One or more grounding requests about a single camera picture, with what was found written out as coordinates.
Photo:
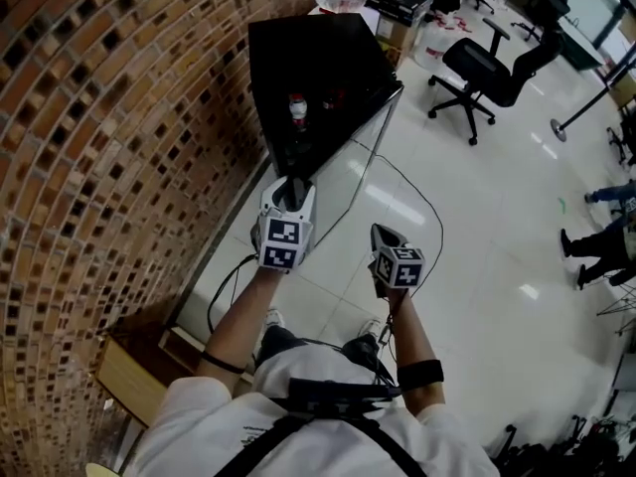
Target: shoe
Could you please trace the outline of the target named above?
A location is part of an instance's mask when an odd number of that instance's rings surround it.
[[[566,258],[569,258],[571,256],[571,252],[570,252],[571,242],[569,241],[569,238],[567,238],[567,234],[565,233],[565,230],[560,231],[560,233],[558,234],[558,238],[560,240],[560,250],[563,256]]]
[[[583,286],[585,285],[584,281],[581,281],[581,278],[583,277],[583,275],[585,274],[585,265],[581,265],[578,268],[578,273],[576,274],[576,283],[574,284],[574,289],[575,290],[582,290]]]
[[[360,328],[358,337],[362,337],[365,334],[371,334],[376,342],[378,342],[378,340],[380,340],[380,335],[382,334],[382,330],[384,327],[384,324],[378,318],[367,320]]]
[[[265,321],[263,322],[264,330],[267,330],[269,327],[277,325],[281,329],[285,328],[285,319],[282,317],[282,313],[278,311],[275,307],[270,307],[267,311],[267,316],[265,316]]]

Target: curved brick wall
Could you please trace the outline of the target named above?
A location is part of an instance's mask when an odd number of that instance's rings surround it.
[[[313,5],[0,0],[6,475],[110,461],[122,413],[89,374],[97,336],[173,305],[263,153],[247,23]]]

